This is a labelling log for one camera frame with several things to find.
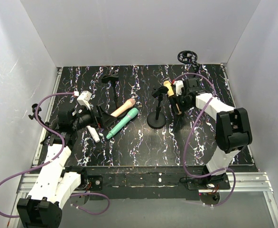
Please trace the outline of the yellow microphone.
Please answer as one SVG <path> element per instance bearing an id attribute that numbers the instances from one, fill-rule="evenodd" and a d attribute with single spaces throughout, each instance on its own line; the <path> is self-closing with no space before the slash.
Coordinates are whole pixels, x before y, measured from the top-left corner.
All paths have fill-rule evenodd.
<path id="1" fill-rule="evenodd" d="M 163 86 L 165 86 L 168 89 L 167 97 L 173 95 L 176 99 L 176 95 L 175 95 L 175 93 L 173 91 L 173 88 L 172 88 L 172 83 L 170 81 L 164 81 Z"/>

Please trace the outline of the black tripod shock-mount stand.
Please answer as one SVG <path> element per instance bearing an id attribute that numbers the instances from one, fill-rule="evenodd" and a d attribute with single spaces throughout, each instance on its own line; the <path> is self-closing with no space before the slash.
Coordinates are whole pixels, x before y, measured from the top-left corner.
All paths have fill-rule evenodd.
<path id="1" fill-rule="evenodd" d="M 195 73 L 198 73 L 200 70 L 200 64 L 197 62 L 198 55 L 190 50 L 184 50 L 178 53 L 177 60 L 180 63 L 191 65 Z"/>

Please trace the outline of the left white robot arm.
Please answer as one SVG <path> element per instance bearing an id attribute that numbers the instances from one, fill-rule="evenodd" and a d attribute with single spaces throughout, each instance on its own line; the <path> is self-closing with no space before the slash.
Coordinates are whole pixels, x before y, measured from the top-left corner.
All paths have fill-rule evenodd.
<path id="1" fill-rule="evenodd" d="M 79 109 L 61 110 L 57 114 L 54 131 L 48 140 L 45 166 L 41 169 L 28 196 L 20 198 L 17 210 L 25 228 L 57 228 L 62 219 L 62 208 L 74 190 L 101 190 L 103 178 L 89 176 L 80 166 L 65 167 L 77 140 L 78 131 L 91 126 L 106 128 L 117 120 L 98 105 L 97 112 L 87 105 Z"/>

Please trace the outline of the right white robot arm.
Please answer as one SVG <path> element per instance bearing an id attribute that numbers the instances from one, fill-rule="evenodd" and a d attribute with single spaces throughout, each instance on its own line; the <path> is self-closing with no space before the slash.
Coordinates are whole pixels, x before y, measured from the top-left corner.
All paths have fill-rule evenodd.
<path id="1" fill-rule="evenodd" d="M 220 101 L 212 93 L 199 85 L 197 78 L 165 81 L 167 97 L 172 112 L 182 115 L 192 107 L 208 114 L 216 122 L 215 140 L 217 148 L 204 167 L 202 175 L 187 175 L 196 179 L 205 179 L 207 183 L 220 180 L 226 173 L 233 158 L 247 145 L 252 143 L 252 134 L 248 112 L 244 108 L 234 108 Z"/>

